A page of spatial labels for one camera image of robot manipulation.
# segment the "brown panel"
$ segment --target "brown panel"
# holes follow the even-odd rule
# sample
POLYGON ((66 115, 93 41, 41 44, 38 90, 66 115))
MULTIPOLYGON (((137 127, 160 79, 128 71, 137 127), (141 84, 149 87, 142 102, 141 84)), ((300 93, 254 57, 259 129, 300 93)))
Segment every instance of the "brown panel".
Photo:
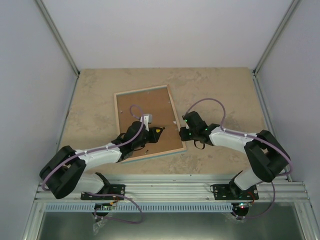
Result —
MULTIPOLYGON (((144 114, 152 114, 150 127, 165 127, 157 143, 148 143, 135 151, 126 161, 150 158, 163 154, 181 152, 186 149, 179 136, 179 121, 167 86, 138 89, 115 94, 119 133, 125 133, 135 120, 129 111, 132 104, 142 108, 144 114)), ((137 108, 133 114, 140 116, 137 108)))

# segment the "robotic arm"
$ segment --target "robotic arm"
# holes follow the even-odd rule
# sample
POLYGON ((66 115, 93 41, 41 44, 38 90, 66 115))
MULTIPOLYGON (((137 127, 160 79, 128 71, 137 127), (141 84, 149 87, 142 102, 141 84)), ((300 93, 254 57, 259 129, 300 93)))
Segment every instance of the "robotic arm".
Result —
POLYGON ((221 128, 218 124, 208 126, 196 111, 189 112, 182 118, 187 124, 187 127, 182 127, 179 132, 182 141, 194 141, 194 144, 199 141, 203 144, 203 148, 205 145, 223 146, 242 152, 248 157, 250 168, 239 172, 227 185, 213 186, 214 193, 221 193, 220 196, 222 196, 219 199, 218 194, 214 194, 216 200, 243 200, 248 195, 249 188, 255 188, 255 185, 260 182, 272 182, 288 165, 287 160, 276 150, 256 140, 256 138, 262 139, 288 156, 267 130, 259 133, 245 133, 221 128))
POLYGON ((140 121, 134 121, 125 133, 101 147, 74 150, 70 146, 64 146, 39 175, 57 199, 62 199, 70 193, 108 194, 111 185, 102 174, 83 172, 103 164, 119 163, 132 156, 134 151, 144 148, 146 144, 157 143, 164 127, 149 127, 151 122, 152 115, 145 114, 140 121))

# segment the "gray wall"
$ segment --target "gray wall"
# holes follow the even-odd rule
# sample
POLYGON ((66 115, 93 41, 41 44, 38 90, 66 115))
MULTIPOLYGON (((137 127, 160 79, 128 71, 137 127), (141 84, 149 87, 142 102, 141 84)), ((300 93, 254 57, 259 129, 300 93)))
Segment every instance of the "gray wall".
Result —
POLYGON ((292 0, 44 0, 78 68, 254 68, 292 0))
POLYGON ((34 1, 0 1, 0 232, 21 239, 75 76, 34 1))
POLYGON ((303 0, 265 62, 261 81, 271 120, 304 181, 320 223, 320 1, 303 0))

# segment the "wooden frame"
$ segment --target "wooden frame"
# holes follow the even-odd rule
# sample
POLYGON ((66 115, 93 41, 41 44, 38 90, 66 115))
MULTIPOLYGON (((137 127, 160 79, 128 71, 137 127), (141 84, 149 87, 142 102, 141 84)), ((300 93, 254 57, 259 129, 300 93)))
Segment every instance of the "wooden frame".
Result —
MULTIPOLYGON (((175 107, 175 104, 174 104, 174 100, 172 98, 172 94, 171 94, 171 90, 169 88, 169 85, 160 85, 160 86, 146 87, 146 88, 130 90, 130 91, 117 92, 117 93, 113 94, 114 109, 115 109, 115 120, 116 120, 116 127, 117 127, 117 133, 118 134, 120 134, 121 131, 120 131, 120 120, 119 120, 119 114, 118 114, 119 111, 118 111, 117 96, 125 95, 125 94, 131 94, 131 93, 144 92, 144 91, 152 91, 152 90, 162 89, 162 88, 166 88, 167 91, 168 91, 168 95, 169 95, 170 103, 171 103, 171 106, 172 106, 175 122, 176 122, 176 125, 177 125, 178 129, 180 129, 181 125, 180 125, 180 122, 179 122, 178 114, 177 114, 177 111, 176 111, 176 107, 175 107)), ((186 143, 183 142, 183 141, 181 143, 182 143, 182 148, 178 148, 178 149, 174 149, 174 150, 168 150, 168 151, 162 151, 162 152, 158 152, 158 153, 152 153, 152 154, 148 154, 146 156, 130 157, 127 160, 123 161, 122 163, 130 163, 132 161, 146 160, 146 159, 150 159, 150 158, 155 158, 155 157, 160 157, 160 156, 165 156, 165 155, 185 152, 187 150, 186 143)))

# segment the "gray floor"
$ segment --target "gray floor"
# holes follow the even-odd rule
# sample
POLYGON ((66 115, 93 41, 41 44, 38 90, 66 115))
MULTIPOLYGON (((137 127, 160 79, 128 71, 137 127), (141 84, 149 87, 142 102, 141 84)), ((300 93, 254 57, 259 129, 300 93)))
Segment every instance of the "gray floor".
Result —
MULTIPOLYGON (((256 204, 252 215, 266 204, 256 204)), ((137 220, 137 213, 117 213, 137 220)), ((268 214, 240 222, 228 213, 147 213, 145 222, 130 225, 109 221, 93 234, 90 213, 46 213, 38 240, 301 240, 295 210, 276 205, 268 214)))

